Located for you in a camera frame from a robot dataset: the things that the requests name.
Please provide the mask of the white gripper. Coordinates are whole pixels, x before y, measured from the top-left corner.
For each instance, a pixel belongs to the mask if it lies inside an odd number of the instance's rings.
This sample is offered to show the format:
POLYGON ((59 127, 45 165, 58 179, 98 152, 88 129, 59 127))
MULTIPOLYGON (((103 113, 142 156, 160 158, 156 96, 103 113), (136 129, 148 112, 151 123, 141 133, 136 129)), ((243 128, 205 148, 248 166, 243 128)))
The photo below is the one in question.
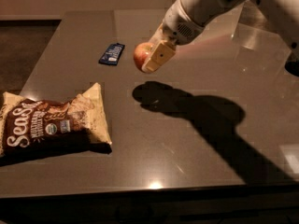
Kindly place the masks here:
POLYGON ((204 28, 189 17, 181 0, 177 0, 166 11, 159 30, 150 38, 149 42, 154 47, 141 66, 141 70, 147 74, 157 71, 176 54, 174 45, 182 46, 193 42, 204 28))

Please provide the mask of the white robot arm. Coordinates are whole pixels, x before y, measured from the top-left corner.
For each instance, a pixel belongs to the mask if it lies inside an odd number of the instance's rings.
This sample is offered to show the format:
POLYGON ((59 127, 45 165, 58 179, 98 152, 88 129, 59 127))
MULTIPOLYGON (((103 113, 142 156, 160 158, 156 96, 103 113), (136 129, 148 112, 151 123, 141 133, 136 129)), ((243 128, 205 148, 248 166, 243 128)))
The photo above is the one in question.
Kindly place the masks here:
POLYGON ((152 73, 167 63, 178 46, 187 45, 220 15, 241 5, 240 22, 267 27, 279 34, 299 58, 299 0, 176 0, 149 40, 149 54, 141 70, 152 73))

